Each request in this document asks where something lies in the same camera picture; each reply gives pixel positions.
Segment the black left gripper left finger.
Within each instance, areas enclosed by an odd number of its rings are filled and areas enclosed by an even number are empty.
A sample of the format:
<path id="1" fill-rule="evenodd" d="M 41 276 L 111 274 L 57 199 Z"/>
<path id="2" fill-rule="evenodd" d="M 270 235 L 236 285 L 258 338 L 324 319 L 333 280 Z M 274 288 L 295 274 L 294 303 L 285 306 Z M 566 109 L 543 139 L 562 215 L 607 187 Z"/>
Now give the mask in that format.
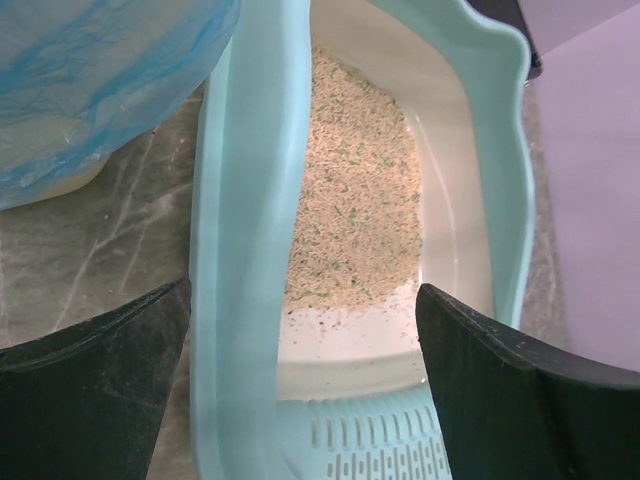
<path id="1" fill-rule="evenodd" d="M 145 478 L 190 301 L 190 281 L 183 277 L 2 349 L 2 478 Z"/>

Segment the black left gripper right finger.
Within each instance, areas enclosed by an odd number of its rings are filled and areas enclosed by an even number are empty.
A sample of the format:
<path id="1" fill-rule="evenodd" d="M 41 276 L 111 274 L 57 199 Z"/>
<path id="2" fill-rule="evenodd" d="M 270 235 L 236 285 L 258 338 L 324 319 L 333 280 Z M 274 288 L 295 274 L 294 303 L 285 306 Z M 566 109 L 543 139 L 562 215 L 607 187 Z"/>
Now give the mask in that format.
<path id="1" fill-rule="evenodd" d="M 430 284 L 416 323 L 453 478 L 638 478 L 637 372 L 553 347 Z"/>

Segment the teal litter box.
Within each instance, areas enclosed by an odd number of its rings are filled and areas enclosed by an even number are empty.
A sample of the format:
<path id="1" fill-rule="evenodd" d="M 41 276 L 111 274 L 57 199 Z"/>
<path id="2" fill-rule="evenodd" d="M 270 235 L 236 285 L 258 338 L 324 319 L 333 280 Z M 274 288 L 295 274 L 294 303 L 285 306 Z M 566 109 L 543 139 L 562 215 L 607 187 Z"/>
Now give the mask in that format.
<path id="1" fill-rule="evenodd" d="M 465 1 L 245 1 L 207 80 L 198 125 L 190 233 L 190 428 L 202 479 L 447 479 L 431 391 L 279 400 L 285 270 L 311 106 L 311 36 L 325 33 L 361 69 L 416 65 L 410 89 L 387 74 L 420 124 L 436 170 L 455 135 L 472 137 L 488 252 L 462 251 L 464 212 L 438 176 L 437 211 L 453 278 L 492 275 L 497 319 L 518 328 L 535 229 L 533 168 L 521 119 L 530 50 L 516 28 Z"/>

